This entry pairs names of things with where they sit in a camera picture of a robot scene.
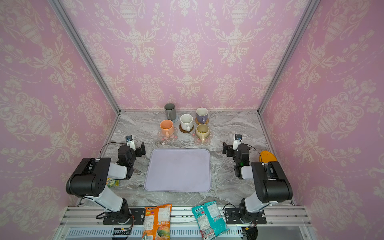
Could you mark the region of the white mug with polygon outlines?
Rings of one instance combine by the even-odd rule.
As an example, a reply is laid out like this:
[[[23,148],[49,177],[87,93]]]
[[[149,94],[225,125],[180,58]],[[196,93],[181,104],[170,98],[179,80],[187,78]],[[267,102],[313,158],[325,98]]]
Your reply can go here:
[[[182,128],[189,131],[192,128],[194,118],[190,114],[184,114],[180,117]]]

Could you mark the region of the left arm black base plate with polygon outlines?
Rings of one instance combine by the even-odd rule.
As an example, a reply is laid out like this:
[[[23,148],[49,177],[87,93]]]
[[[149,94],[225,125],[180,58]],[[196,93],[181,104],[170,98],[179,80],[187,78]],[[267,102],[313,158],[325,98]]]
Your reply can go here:
[[[112,213],[105,213],[104,225],[142,225],[145,218],[145,208],[131,208],[127,217],[118,218]]]

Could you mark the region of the brown wooden round coaster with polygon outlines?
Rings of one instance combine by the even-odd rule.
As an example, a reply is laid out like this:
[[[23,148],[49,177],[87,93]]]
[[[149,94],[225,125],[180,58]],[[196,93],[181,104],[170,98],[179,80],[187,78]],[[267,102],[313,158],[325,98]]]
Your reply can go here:
[[[185,134],[187,134],[187,133],[191,133],[191,132],[194,131],[194,125],[192,125],[192,128],[191,128],[189,131],[186,131],[186,130],[184,130],[184,129],[182,128],[182,125],[179,124],[179,130],[180,130],[182,133],[185,133]]]

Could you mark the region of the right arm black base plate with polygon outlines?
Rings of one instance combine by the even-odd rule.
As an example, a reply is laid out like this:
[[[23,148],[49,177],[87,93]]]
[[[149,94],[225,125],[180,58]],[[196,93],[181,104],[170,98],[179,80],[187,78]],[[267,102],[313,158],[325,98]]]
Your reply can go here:
[[[241,212],[238,208],[225,208],[224,216],[228,225],[259,225],[266,224],[264,211],[258,213]]]

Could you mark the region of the pink flower silicone coaster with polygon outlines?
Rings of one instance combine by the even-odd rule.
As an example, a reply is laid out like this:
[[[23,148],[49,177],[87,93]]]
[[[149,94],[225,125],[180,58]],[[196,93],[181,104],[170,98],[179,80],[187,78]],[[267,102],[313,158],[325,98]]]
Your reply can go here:
[[[199,139],[195,133],[192,134],[192,137],[194,139],[194,143],[195,145],[197,146],[209,146],[211,144],[211,141],[213,139],[213,136],[214,134],[213,133],[210,133],[210,135],[205,139],[204,142],[201,141],[201,139]]]

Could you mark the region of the beige yellow mug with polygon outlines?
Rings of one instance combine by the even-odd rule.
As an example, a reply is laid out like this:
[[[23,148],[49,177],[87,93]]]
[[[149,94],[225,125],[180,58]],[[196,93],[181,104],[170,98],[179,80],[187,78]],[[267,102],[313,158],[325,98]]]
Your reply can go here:
[[[202,142],[202,144],[207,140],[210,136],[210,128],[206,124],[199,124],[195,130],[195,134],[197,138]]]

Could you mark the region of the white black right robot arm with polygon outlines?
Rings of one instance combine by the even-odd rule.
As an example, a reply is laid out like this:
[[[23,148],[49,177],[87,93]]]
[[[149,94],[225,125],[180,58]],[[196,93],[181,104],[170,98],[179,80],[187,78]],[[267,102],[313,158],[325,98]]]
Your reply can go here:
[[[264,209],[273,204],[291,200],[291,184],[275,155],[259,151],[259,160],[250,161],[251,145],[234,141],[233,145],[223,143],[223,154],[234,160],[234,172],[241,180],[252,180],[254,192],[241,200],[238,218],[245,224],[265,224]]]

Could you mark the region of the lavender mug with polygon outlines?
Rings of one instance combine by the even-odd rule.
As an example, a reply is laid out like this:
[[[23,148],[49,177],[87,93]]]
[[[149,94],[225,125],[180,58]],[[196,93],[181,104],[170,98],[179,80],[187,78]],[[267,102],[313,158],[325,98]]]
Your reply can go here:
[[[196,110],[196,114],[197,114],[196,118],[198,119],[199,122],[204,123],[206,119],[208,119],[208,113],[209,111],[206,108],[203,108],[203,107],[198,108]]]

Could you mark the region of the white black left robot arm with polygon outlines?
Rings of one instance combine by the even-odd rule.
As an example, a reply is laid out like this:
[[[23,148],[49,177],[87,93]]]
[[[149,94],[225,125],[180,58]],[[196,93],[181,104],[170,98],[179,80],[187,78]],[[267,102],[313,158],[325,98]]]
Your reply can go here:
[[[145,144],[135,147],[133,141],[118,149],[118,162],[111,158],[84,158],[66,183],[69,195],[88,199],[104,209],[97,215],[104,225],[142,225],[145,210],[130,209],[125,198],[116,195],[108,187],[108,179],[129,180],[137,158],[146,154]]]

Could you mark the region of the grey mug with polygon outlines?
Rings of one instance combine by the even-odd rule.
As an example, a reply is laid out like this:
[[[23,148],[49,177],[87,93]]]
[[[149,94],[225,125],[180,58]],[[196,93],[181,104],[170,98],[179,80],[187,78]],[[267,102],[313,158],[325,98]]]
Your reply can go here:
[[[168,103],[164,106],[166,118],[170,121],[175,121],[177,119],[176,106],[173,103]]]

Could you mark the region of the peach orange mug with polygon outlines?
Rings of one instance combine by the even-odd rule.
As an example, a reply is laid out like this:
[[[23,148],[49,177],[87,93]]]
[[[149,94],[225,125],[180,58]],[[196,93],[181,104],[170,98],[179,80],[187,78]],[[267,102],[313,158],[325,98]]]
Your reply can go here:
[[[170,120],[163,120],[160,123],[161,131],[164,135],[169,136],[174,133],[174,124]]]

